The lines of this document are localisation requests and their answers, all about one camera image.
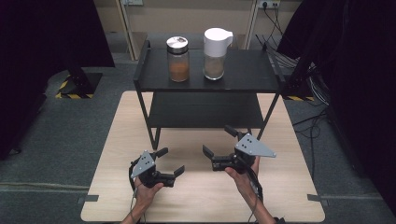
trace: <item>white lid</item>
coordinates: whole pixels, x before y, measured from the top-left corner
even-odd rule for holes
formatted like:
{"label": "white lid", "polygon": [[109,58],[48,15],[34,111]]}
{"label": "white lid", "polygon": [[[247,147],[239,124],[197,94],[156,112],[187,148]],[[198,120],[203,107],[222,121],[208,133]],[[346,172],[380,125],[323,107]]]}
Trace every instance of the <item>white lid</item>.
{"label": "white lid", "polygon": [[211,28],[205,31],[204,52],[211,57],[221,57],[227,53],[227,48],[233,43],[233,32],[221,28]]}
{"label": "white lid", "polygon": [[184,53],[189,49],[189,41],[182,36],[173,36],[166,40],[168,51],[171,53],[179,54]]}

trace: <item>brown liquid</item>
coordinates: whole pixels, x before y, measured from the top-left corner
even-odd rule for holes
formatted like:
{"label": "brown liquid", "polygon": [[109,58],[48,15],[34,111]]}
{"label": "brown liquid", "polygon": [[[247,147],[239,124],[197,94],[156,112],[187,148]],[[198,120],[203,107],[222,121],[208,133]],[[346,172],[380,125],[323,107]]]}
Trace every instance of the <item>brown liquid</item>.
{"label": "brown liquid", "polygon": [[170,63],[169,73],[172,80],[181,82],[189,78],[190,68],[187,63]]}

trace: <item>yellow and black tape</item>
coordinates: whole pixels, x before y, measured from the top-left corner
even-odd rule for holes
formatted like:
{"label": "yellow and black tape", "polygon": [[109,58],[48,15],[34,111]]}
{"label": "yellow and black tape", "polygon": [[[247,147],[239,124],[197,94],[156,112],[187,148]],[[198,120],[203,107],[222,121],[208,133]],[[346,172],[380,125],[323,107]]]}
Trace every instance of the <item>yellow and black tape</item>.
{"label": "yellow and black tape", "polygon": [[56,94],[56,98],[66,98],[66,99],[91,99],[93,97],[93,94],[89,93],[64,93],[63,90],[67,87],[67,85],[75,85],[72,81],[72,77],[70,75],[67,76],[67,78],[64,80],[62,83],[61,87],[58,90],[58,93]]}
{"label": "yellow and black tape", "polygon": [[314,101],[313,96],[283,96],[283,99],[292,101]]}

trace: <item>power outlet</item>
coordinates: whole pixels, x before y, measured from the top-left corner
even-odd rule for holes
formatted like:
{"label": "power outlet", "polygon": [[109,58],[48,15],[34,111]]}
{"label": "power outlet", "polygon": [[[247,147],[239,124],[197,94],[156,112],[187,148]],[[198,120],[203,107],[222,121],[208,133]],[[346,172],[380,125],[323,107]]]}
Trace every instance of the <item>power outlet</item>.
{"label": "power outlet", "polygon": [[275,0],[275,1],[261,0],[259,3],[259,8],[263,8],[262,4],[264,2],[267,3],[267,9],[279,8],[279,6],[280,6],[280,0]]}

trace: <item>warning stripe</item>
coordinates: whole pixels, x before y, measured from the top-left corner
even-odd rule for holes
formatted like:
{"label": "warning stripe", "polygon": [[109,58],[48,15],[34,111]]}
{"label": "warning stripe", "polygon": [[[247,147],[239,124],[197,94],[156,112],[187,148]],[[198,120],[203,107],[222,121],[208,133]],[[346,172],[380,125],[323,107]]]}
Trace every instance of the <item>warning stripe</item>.
{"label": "warning stripe", "polygon": [[58,90],[58,93],[55,95],[55,98],[67,98],[67,99],[91,99],[93,94],[66,94],[62,93],[62,89],[67,85],[68,81],[72,79],[72,76],[68,75],[66,80],[62,83],[61,87]]}
{"label": "warning stripe", "polygon": [[314,97],[312,97],[312,96],[306,96],[306,97],[300,97],[300,96],[283,96],[283,99],[285,99],[285,100],[292,100],[292,101],[314,101]]}
{"label": "warning stripe", "polygon": [[91,99],[93,94],[56,94],[56,98],[67,98],[67,99]]}

